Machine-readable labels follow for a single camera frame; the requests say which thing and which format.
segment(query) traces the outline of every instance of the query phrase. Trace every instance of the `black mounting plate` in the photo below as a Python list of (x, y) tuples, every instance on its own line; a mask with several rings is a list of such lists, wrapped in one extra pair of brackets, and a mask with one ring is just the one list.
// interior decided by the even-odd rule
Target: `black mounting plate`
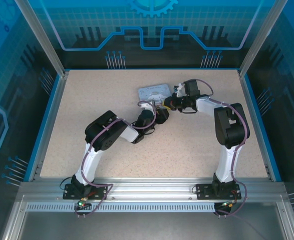
[(196, 193), (198, 200), (234, 200), (235, 196), (231, 193), (232, 190), (239, 193), (236, 194), (237, 200), (241, 199), (241, 192), (239, 189), (239, 185), (235, 184), (235, 189), (231, 189), (228, 194), (225, 194), (221, 197), (217, 197), (214, 193), (213, 187), (211, 183), (208, 184), (196, 184)]
[[(104, 191), (107, 191), (108, 188), (106, 186), (95, 187), (91, 186), (90, 193), (95, 192), (95, 194), (88, 197), (89, 200), (101, 200), (104, 196)], [(65, 200), (80, 200), (85, 196), (80, 195), (78, 190), (73, 184), (66, 184), (65, 190), (63, 193), (63, 199)]]

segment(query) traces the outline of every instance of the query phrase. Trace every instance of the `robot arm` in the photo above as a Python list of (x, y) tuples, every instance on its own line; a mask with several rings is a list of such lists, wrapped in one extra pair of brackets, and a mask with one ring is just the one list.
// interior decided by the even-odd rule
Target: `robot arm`
[[(129, 125), (124, 120), (119, 120), (109, 110), (87, 126), (84, 154), (86, 158), (71, 179), (72, 192), (75, 193), (75, 198), (83, 198), (93, 191), (93, 187), (88, 182), (92, 183), (94, 181), (95, 172), (103, 152), (110, 148), (119, 137), (133, 144), (139, 143), (149, 130), (153, 129), (156, 124), (163, 124), (169, 117), (167, 109), (153, 108), (148, 103), (143, 103), (140, 107), (144, 108), (144, 110), (142, 110), (134, 125)], [(110, 128), (94, 141), (92, 148), (89, 150), (92, 140), (107, 126)]]
[[(244, 127), (238, 116), (230, 108), (212, 100), (208, 95), (201, 94), (197, 80), (191, 79), (183, 84), (185, 95), (182, 94), (182, 84), (179, 84), (179, 86), (175, 86), (176, 92), (171, 97), (166, 98), (163, 105), (182, 113), (202, 112), (214, 118), (216, 137), (221, 148), (219, 165), (213, 177), (212, 188), (216, 197), (222, 198), (235, 189), (235, 182), (231, 175), (232, 159), (235, 149), (244, 139)], [(235, 103), (231, 106), (244, 119), (247, 137), (249, 137), (249, 128), (241, 104)], [(184, 112), (187, 108), (192, 108), (194, 112)], [(241, 148), (239, 147), (236, 153), (233, 170)]]

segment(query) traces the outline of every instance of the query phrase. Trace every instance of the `beige work surface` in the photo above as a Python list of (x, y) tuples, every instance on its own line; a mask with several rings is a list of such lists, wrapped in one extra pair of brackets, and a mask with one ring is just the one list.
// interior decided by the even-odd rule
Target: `beige work surface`
[[(174, 85), (189, 79), (207, 81), (214, 99), (241, 103), (250, 138), (238, 158), (238, 177), (266, 177), (256, 135), (236, 70), (71, 70), (45, 156), (41, 177), (72, 176), (80, 166), (85, 150), (84, 130), (107, 110), (129, 122), (141, 109), (138, 89), (159, 84)], [(204, 84), (201, 93), (209, 94)], [(220, 145), (214, 120), (204, 113), (182, 114), (170, 111), (163, 125), (138, 144), (119, 138), (105, 151), (96, 177), (212, 177), (217, 169)]]

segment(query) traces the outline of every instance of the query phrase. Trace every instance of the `glass wall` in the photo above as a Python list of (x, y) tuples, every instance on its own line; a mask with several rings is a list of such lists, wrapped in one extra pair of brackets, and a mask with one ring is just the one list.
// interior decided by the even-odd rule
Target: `glass wall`
[(0, 0), (0, 238), (55, 78), (15, 2)]
[(31, 0), (67, 69), (238, 68), (274, 0)]
[(281, 178), (294, 193), (294, 0), (288, 0), (247, 74)]

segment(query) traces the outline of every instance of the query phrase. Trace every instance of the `perforated metal strip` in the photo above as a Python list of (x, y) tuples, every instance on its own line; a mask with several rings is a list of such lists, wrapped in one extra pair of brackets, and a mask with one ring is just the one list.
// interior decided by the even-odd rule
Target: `perforated metal strip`
[[(73, 212), (74, 202), (31, 202), (28, 203), (27, 212)], [(79, 212), (90, 212), (98, 203)], [(214, 203), (211, 202), (105, 202), (100, 205), (97, 212), (120, 213), (211, 213), (214, 212)]]

